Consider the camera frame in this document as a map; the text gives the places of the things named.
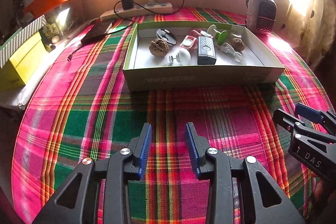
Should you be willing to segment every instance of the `mesh grille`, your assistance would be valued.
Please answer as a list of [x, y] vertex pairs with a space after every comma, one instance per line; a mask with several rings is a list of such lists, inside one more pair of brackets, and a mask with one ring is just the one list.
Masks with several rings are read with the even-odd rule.
[[262, 1], [259, 5], [259, 17], [266, 17], [271, 20], [275, 20], [275, 13], [277, 9], [275, 5]]
[[269, 20], [263, 17], [258, 17], [257, 19], [257, 30], [263, 32], [272, 32], [273, 30], [274, 21]]

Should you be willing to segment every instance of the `triangular cutout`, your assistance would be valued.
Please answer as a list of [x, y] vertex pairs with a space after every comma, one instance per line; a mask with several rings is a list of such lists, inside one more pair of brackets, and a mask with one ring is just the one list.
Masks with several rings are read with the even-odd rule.
[[77, 174], [60, 197], [56, 200], [56, 204], [69, 209], [73, 209], [76, 205], [76, 199], [81, 185], [82, 174]]
[[260, 189], [262, 204], [265, 208], [281, 203], [281, 198], [276, 190], [271, 186], [268, 180], [261, 172], [256, 173]]
[[308, 140], [308, 143], [312, 144], [313, 146], [317, 147], [319, 150], [327, 153], [327, 147], [324, 144], [316, 143], [312, 140]]

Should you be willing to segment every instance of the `yellow box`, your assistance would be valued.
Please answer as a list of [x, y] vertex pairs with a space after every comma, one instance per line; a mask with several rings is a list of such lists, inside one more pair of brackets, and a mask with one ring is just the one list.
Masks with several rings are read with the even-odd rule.
[[41, 35], [36, 32], [0, 68], [0, 92], [26, 85], [46, 54]]

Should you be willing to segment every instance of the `portable heater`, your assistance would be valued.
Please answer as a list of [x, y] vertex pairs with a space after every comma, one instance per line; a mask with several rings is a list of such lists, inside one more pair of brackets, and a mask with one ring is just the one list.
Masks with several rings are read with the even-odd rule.
[[251, 32], [272, 32], [277, 11], [274, 0], [246, 0], [246, 7], [246, 26]]

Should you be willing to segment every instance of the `power strip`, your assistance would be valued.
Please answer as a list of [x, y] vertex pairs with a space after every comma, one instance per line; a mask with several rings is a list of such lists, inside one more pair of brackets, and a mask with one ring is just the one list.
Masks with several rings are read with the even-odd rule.
[[[156, 5], [143, 5], [148, 10], [155, 12], [157, 14], [170, 14], [173, 12], [173, 6], [170, 3], [161, 3]], [[145, 10], [144, 8], [135, 5], [133, 9], [124, 10], [122, 8], [115, 10], [118, 15], [124, 18], [131, 18], [137, 16], [145, 16], [145, 15], [152, 15], [150, 11]], [[100, 20], [108, 20], [111, 18], [118, 18], [118, 16], [114, 13], [114, 11], [107, 11], [100, 16]]]

